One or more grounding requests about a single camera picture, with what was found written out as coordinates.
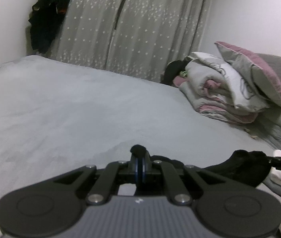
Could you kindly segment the black garment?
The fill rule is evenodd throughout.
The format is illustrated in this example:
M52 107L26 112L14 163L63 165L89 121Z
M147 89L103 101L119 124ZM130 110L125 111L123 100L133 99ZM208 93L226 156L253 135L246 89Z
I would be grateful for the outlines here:
M132 156L142 159L145 156L147 149L141 145L134 145L130 150ZM184 163L178 160L153 155L149 156L150 161L161 160L163 162L171 163L175 169L183 169ZM270 172L271 166L269 160L264 152L245 150L234 151L233 154L226 161L206 167L205 170L211 171L215 174L224 176L231 180L235 180L242 184L251 187L257 187L261 184ZM161 196L164 195L163 183L161 180L153 183L137 185L135 196Z

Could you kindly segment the black clothes hanging in corner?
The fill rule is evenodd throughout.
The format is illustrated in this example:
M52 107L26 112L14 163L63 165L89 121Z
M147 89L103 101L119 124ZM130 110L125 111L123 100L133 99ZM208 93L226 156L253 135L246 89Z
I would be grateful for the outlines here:
M65 19L70 0L37 0L32 6L29 23L31 48L47 53Z

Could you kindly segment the pink grey pillow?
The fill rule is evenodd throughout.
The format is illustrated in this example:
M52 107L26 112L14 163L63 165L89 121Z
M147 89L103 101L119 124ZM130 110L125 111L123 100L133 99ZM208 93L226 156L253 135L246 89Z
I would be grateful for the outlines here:
M223 41L215 45L224 61L238 71L257 94L281 107L281 80L264 59Z

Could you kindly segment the black item behind quilt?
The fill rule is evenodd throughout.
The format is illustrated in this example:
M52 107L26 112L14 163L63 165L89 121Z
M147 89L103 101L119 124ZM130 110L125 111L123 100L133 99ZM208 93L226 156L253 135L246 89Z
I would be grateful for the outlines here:
M181 60L176 60L170 62L167 66L166 69L162 75L161 84L164 85L173 85L173 80L175 77L179 76L180 72L185 71L186 63Z

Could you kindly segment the folded pink white quilt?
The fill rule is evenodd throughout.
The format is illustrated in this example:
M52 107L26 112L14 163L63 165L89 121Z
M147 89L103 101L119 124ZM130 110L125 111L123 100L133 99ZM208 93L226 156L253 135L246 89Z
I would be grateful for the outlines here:
M224 60L203 52L184 58L182 80L174 85L203 116L229 124L250 124L269 108L246 80Z

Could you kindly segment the grey bed sheet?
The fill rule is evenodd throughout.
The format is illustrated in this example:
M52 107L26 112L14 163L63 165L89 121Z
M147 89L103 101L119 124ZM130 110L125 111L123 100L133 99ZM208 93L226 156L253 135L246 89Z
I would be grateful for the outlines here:
M134 183L134 145L161 161ZM271 147L176 88L28 56L0 65L0 237L281 237L281 197L205 170ZM161 180L164 195L135 196Z

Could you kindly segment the grey dotted curtain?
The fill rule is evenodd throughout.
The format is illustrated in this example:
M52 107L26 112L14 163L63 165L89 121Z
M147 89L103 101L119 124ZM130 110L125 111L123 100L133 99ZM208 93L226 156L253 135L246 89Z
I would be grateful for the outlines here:
M201 45L212 0L70 0L50 59L159 82Z

